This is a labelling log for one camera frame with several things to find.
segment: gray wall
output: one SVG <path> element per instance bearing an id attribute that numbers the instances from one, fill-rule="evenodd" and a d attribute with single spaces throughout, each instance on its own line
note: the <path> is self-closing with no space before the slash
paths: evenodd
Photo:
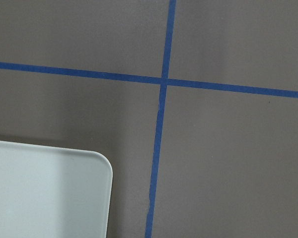
<path id="1" fill-rule="evenodd" d="M 0 1 L 0 61 L 161 76 L 167 0 Z M 298 91 L 298 0 L 177 1 L 170 78 Z M 144 237 L 159 85 L 0 69 L 0 140 L 113 166 Z M 298 99 L 169 86 L 152 237 L 298 238 Z"/>

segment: blue painter's tape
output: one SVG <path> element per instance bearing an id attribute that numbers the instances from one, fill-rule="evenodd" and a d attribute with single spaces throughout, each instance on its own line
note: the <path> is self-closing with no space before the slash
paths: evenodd
<path id="1" fill-rule="evenodd" d="M 173 35 L 174 16 L 175 16 L 175 5 L 176 5 L 176 0 L 170 0 L 168 20 L 167 20 L 167 30 L 166 30 L 165 43 L 164 43 L 162 74 L 161 74 L 161 77 L 164 79 L 167 79 L 168 75 L 169 75 L 172 35 Z"/>
<path id="2" fill-rule="evenodd" d="M 221 83 L 208 83 L 208 82 L 197 82 L 187 81 L 179 79 L 168 79 L 167 84 L 171 86 L 189 87 L 189 88 L 204 88 L 221 91 L 239 92 L 239 93 L 252 93 L 262 94 L 289 98 L 298 98 L 298 91 L 272 89 L 272 88 L 259 88 L 250 86 L 240 86 L 232 84 L 221 84 Z"/>
<path id="3" fill-rule="evenodd" d="M 150 206 L 149 206 L 149 210 L 148 210 L 148 214 L 147 214 L 145 238 L 151 238 L 151 233 L 152 233 L 155 193 L 156 193 L 156 188 L 157 188 L 157 178 L 158 178 L 158 169 L 159 169 L 160 147 L 161 147 L 161 138 L 162 138 L 166 92 L 167 92 L 167 85 L 165 83 L 161 84 L 160 94 L 159 94 L 159 109 L 158 109 L 157 122 L 156 122 L 156 127 L 155 127 L 153 160 L 152 160 L 150 189 L 149 189 Z"/>
<path id="4" fill-rule="evenodd" d="M 168 11 L 168 20 L 167 20 L 167 30 L 166 30 L 165 43 L 164 43 L 164 54 L 163 54 L 163 64 L 162 64 L 162 73 L 161 73 L 162 81 L 161 81 L 161 85 L 160 85 L 160 94 L 159 94 L 159 109 L 158 109 L 158 114 L 157 114 L 154 147 L 153 147 L 153 159 L 152 159 L 150 189 L 149 189 L 150 204 L 149 204 L 149 210 L 148 210 L 148 214 L 147 214 L 145 238 L 151 238 L 151 234 L 152 234 L 154 205 L 155 205 L 155 193 L 156 193 L 156 188 L 157 188 L 160 147 L 161 147 L 163 117 L 164 117 L 164 107 L 165 107 L 165 97 L 166 97 L 166 92 L 167 92 L 166 82 L 167 82 L 168 75 L 169 75 L 175 6 L 176 6 L 176 0 L 170 0 L 169 11 Z"/>
<path id="5" fill-rule="evenodd" d="M 18 71 L 36 72 L 36 73 L 50 73 L 50 74 L 60 74 L 60 75 L 69 75 L 69 76 L 78 76 L 78 77 L 110 79 L 110 80 L 127 81 L 127 82 L 139 82 L 139 83 L 151 83 L 151 84 L 161 83 L 161 78 L 156 78 L 156 77 L 137 76 L 137 75 L 128 75 L 128 74 L 119 74 L 119 73 L 106 73 L 106 72 L 70 69 L 70 68 L 56 68 L 56 67 L 27 65 L 27 64 L 18 64 L 18 63 L 0 62 L 0 68 L 18 70 Z"/>

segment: gray surface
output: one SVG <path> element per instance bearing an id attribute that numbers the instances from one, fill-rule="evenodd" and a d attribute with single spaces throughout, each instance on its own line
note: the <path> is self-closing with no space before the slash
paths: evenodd
<path id="1" fill-rule="evenodd" d="M 0 61 L 160 76 L 167 0 L 0 1 Z"/>
<path id="2" fill-rule="evenodd" d="M 298 238 L 298 99 L 169 87 L 154 238 Z"/>
<path id="3" fill-rule="evenodd" d="M 0 140 L 105 155 L 107 237 L 143 237 L 158 94 L 157 85 L 0 70 Z"/>
<path id="4" fill-rule="evenodd" d="M 169 77 L 298 90 L 298 0 L 179 0 Z"/>

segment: brown gray background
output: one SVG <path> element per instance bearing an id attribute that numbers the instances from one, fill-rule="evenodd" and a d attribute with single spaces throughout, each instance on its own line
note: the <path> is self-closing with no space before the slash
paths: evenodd
<path id="1" fill-rule="evenodd" d="M 0 61 L 160 77 L 167 0 L 0 1 Z M 178 0 L 170 78 L 298 90 L 298 0 Z M 0 69 L 0 140 L 113 166 L 144 237 L 159 86 Z M 298 238 L 298 99 L 168 87 L 152 236 Z"/>

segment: blue tape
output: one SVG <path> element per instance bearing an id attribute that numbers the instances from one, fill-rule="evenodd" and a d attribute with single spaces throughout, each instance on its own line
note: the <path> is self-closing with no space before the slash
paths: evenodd
<path id="1" fill-rule="evenodd" d="M 156 188 L 157 188 L 160 147 L 161 147 L 163 117 L 164 117 L 164 108 L 165 108 L 165 98 L 166 98 L 166 92 L 167 92 L 167 79 L 169 75 L 169 66 L 170 66 L 175 6 L 176 6 L 176 0 L 170 0 L 168 20 L 167 20 L 167 30 L 166 30 L 165 43 L 164 43 L 161 85 L 160 85 L 160 93 L 159 93 L 159 109 L 157 114 L 157 122 L 156 122 L 155 137 L 154 137 L 153 159 L 152 159 L 150 189 L 149 189 L 150 204 L 149 204 L 149 210 L 147 214 L 145 238 L 151 238 L 151 234 L 152 234 L 155 194 L 156 194 Z"/>
<path id="2" fill-rule="evenodd" d="M 69 76 L 78 76 L 78 77 L 110 79 L 110 80 L 127 81 L 127 82 L 139 82 L 139 83 L 151 83 L 151 84 L 161 83 L 161 78 L 156 78 L 156 77 L 137 76 L 137 75 L 128 75 L 128 74 L 119 74 L 119 73 L 106 73 L 106 72 L 70 69 L 70 68 L 56 68 L 56 67 L 37 66 L 37 65 L 18 64 L 18 63 L 0 62 L 0 69 L 11 69 L 11 70 L 36 72 L 36 73 L 51 73 L 51 74 L 60 74 L 60 75 L 69 75 Z"/>
<path id="3" fill-rule="evenodd" d="M 167 92 L 167 85 L 162 84 L 160 86 L 159 109 L 158 109 L 157 122 L 155 127 L 153 159 L 152 159 L 150 189 L 149 189 L 150 205 L 149 205 L 149 210 L 147 214 L 145 238 L 151 238 L 151 232 L 152 232 L 166 92 Z"/>
<path id="4" fill-rule="evenodd" d="M 197 82 L 179 79 L 168 79 L 167 84 L 170 86 L 189 87 L 189 88 L 204 88 L 221 91 L 239 92 L 239 93 L 252 93 L 271 95 L 279 97 L 298 98 L 298 91 L 272 89 L 272 88 L 259 88 L 250 86 L 240 86 L 232 84 L 221 84 L 221 83 L 208 83 L 208 82 Z"/>
<path id="5" fill-rule="evenodd" d="M 167 20 L 167 30 L 166 30 L 165 43 L 164 43 L 162 74 L 161 74 L 161 77 L 163 79 L 167 79 L 169 75 L 175 5 L 176 5 L 176 0 L 170 0 L 168 20 Z"/>

